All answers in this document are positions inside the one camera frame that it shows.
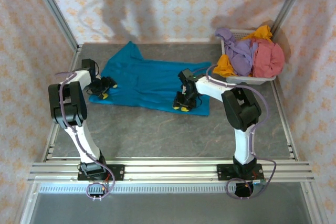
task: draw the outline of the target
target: gray floor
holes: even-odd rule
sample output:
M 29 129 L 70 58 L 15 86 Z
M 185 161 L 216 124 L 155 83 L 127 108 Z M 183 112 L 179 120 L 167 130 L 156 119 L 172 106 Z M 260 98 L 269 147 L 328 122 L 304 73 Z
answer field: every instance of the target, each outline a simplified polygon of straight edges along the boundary
M 31 224 L 286 223 L 309 224 L 300 183 L 271 183 L 259 197 L 225 193 L 118 194 L 93 202 L 85 194 L 39 194 Z
M 95 60 L 102 69 L 123 45 L 85 44 L 78 60 Z M 139 45 L 145 59 L 216 63 L 220 44 Z M 270 83 L 254 86 L 270 106 L 269 121 L 256 132 L 259 156 L 287 158 L 285 133 Z M 145 108 L 87 102 L 88 128 L 106 158 L 113 157 L 227 157 L 235 150 L 234 130 L 223 104 L 210 100 L 210 116 L 181 115 Z M 53 157 L 78 157 L 71 138 L 62 130 L 55 140 Z

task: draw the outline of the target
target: teal towel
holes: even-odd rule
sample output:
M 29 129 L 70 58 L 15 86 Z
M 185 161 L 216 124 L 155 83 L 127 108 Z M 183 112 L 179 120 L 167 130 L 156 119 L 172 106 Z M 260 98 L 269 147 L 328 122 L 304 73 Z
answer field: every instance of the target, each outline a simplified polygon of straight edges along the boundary
M 144 60 L 137 45 L 129 42 L 117 52 L 101 72 L 102 77 L 110 76 L 118 87 L 110 89 L 109 96 L 100 100 L 91 95 L 90 102 L 126 106 L 140 106 L 174 113 L 209 115 L 209 97 L 201 96 L 202 104 L 197 100 L 197 108 L 189 112 L 173 109 L 177 91 L 181 91 L 181 81 L 177 77 L 180 71 L 189 68 L 205 73 L 210 62 L 183 63 Z

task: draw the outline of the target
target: black mounting plate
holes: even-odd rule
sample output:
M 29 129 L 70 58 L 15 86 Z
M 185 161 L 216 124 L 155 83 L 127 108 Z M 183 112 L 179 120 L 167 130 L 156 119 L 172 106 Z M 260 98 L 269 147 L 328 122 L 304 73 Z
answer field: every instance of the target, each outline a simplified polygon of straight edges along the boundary
M 116 178 L 116 181 L 121 181 L 124 180 L 124 175 L 125 175 L 125 165 L 107 165 L 108 168 L 110 168 L 114 174 L 114 177 Z M 86 176 L 84 173 L 79 174 L 77 177 L 78 181 L 92 181 L 95 180 L 91 176 Z
M 234 164 L 219 164 L 217 165 L 217 175 L 219 181 L 228 181 L 232 178 L 241 178 L 244 180 L 256 180 L 256 179 L 265 179 L 263 167 L 260 164 L 256 164 L 254 168 L 245 174 L 238 175 L 234 169 Z

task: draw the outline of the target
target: pink cloth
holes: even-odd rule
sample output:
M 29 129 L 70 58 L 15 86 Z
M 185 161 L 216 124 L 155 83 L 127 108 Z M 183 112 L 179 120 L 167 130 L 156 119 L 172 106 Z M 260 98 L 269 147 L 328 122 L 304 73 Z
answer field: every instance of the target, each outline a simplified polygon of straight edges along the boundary
M 285 64 L 282 48 L 265 39 L 251 39 L 253 42 L 258 43 L 253 57 L 253 77 L 271 78 L 280 74 Z

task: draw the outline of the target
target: blue cloth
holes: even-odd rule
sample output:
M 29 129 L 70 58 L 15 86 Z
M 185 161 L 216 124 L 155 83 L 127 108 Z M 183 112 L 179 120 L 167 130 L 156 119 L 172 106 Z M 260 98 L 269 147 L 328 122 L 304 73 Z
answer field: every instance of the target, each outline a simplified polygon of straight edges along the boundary
M 234 35 L 228 28 L 218 28 L 215 32 L 217 37 L 224 41 L 225 54 L 239 76 L 248 76 L 253 66 L 253 55 L 258 48 L 258 43 L 253 43 L 250 39 L 236 41 Z
M 205 73 L 210 62 L 182 63 L 169 61 L 144 60 L 136 44 L 129 42 L 116 53 L 101 72 L 102 77 L 110 76 L 118 87 L 109 91 L 105 100 L 91 95 L 89 101 L 102 104 L 141 106 L 162 111 L 209 115 L 209 97 L 204 95 L 197 101 L 197 108 L 189 112 L 173 109 L 173 101 L 177 91 L 181 91 L 180 71 L 189 68 L 196 71 L 200 68 Z

